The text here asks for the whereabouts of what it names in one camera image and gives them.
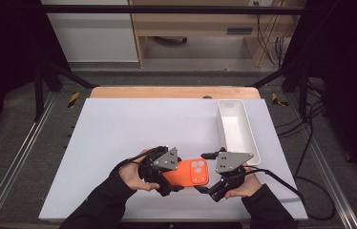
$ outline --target orange smartphone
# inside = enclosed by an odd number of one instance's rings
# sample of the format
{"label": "orange smartphone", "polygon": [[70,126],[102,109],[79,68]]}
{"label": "orange smartphone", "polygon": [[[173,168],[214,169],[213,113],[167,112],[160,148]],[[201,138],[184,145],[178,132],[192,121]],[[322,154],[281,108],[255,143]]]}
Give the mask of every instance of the orange smartphone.
{"label": "orange smartphone", "polygon": [[208,163],[204,158],[182,160],[178,169],[163,173],[172,185],[193,187],[209,182]]}

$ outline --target person's hand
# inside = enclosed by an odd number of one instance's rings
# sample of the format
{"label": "person's hand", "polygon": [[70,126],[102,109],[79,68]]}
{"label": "person's hand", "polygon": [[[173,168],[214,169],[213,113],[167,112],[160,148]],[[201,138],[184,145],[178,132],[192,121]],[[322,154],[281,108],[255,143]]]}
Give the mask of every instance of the person's hand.
{"label": "person's hand", "polygon": [[154,189],[158,189],[160,187],[156,183],[146,183],[142,179],[140,179],[139,174],[137,172],[137,168],[139,167],[139,165],[137,163],[140,163],[140,161],[142,161],[142,159],[144,159],[144,158],[145,158],[145,156],[142,156],[142,157],[136,159],[135,163],[129,163],[128,165],[122,167],[119,170],[119,175],[121,176],[122,180],[132,190],[151,191]]}
{"label": "person's hand", "polygon": [[[251,171],[250,167],[244,167],[244,169],[249,172]],[[225,194],[225,198],[234,198],[234,197],[251,197],[254,193],[256,193],[262,185],[260,184],[259,180],[257,179],[255,174],[250,174],[244,176],[244,183],[236,189],[229,190]]]}

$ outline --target person's right hand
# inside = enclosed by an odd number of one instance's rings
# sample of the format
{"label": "person's right hand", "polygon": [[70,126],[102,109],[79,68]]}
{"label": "person's right hand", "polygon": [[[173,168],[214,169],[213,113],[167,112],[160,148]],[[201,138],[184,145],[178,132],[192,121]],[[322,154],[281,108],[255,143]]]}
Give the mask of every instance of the person's right hand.
{"label": "person's right hand", "polygon": [[[251,171],[250,167],[244,167],[244,169],[249,172]],[[247,176],[244,176],[244,183],[236,189],[229,190],[225,194],[225,198],[234,198],[234,197],[251,197],[254,193],[256,193],[260,188],[262,187],[262,184],[259,182],[255,174],[250,174]]]}

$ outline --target person's arm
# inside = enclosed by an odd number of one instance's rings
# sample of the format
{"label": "person's arm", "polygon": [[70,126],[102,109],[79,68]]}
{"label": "person's arm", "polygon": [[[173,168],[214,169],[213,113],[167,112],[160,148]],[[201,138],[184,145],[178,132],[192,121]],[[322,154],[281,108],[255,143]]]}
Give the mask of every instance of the person's arm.
{"label": "person's arm", "polygon": [[[144,156],[137,159],[136,163],[143,158]],[[151,191],[159,187],[155,183],[143,182],[139,178],[137,167],[137,164],[130,163],[119,171],[111,172],[63,221],[59,229],[117,228],[129,197],[137,190]]]}
{"label": "person's arm", "polygon": [[294,229],[298,223],[286,211],[266,184],[261,185],[256,175],[244,177],[244,184],[226,193],[225,198],[241,197],[250,214],[250,228]]}

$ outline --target white tabletop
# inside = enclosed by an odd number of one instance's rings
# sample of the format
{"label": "white tabletop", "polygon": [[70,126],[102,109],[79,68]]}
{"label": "white tabletop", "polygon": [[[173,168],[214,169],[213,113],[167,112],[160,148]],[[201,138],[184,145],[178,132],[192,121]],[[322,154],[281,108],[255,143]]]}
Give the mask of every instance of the white tabletop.
{"label": "white tabletop", "polygon": [[[245,109],[261,156],[268,169],[295,187],[262,99],[245,99]],[[143,149],[177,147],[182,159],[217,151],[217,99],[88,98],[56,173],[40,219],[62,220],[74,211],[121,160]],[[208,161],[215,184],[215,161]],[[301,201],[273,178],[257,174],[294,219],[307,219]],[[194,188],[162,198],[156,191],[138,191],[128,199],[124,221],[240,221],[249,219],[239,198],[216,203]]]}

